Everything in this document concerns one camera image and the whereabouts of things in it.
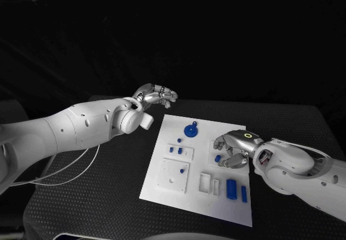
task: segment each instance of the black textured surface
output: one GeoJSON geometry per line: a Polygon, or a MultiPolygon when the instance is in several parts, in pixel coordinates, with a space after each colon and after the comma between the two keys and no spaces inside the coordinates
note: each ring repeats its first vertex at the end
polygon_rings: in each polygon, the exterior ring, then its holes
{"type": "MultiPolygon", "coordinates": [[[[94,96],[91,100],[109,98],[94,96]]],[[[252,165],[252,228],[138,198],[164,114],[245,125],[262,139],[280,138],[311,146],[344,160],[316,107],[179,99],[169,110],[153,105],[147,113],[154,117],[148,131],[138,128],[102,144],[94,165],[75,181],[37,188],[23,219],[30,240],[50,240],[59,233],[138,240],[171,232],[235,239],[346,239],[346,223],[295,196],[277,193],[255,175],[252,165]]],[[[81,161],[43,183],[59,183],[76,176],[95,151],[92,148],[81,161]]],[[[47,172],[60,169],[79,154],[60,153],[47,172]]]]}

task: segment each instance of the blue round part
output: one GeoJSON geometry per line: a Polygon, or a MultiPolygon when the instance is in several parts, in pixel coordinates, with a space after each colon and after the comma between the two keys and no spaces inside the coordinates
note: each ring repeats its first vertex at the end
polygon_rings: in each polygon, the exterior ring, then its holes
{"type": "Polygon", "coordinates": [[[193,122],[192,125],[186,126],[183,129],[183,133],[189,138],[196,137],[197,133],[199,133],[199,129],[197,129],[197,123],[193,122]]]}
{"type": "Polygon", "coordinates": [[[216,158],[215,158],[215,162],[218,163],[220,161],[220,159],[222,159],[222,156],[218,155],[216,158]]]}

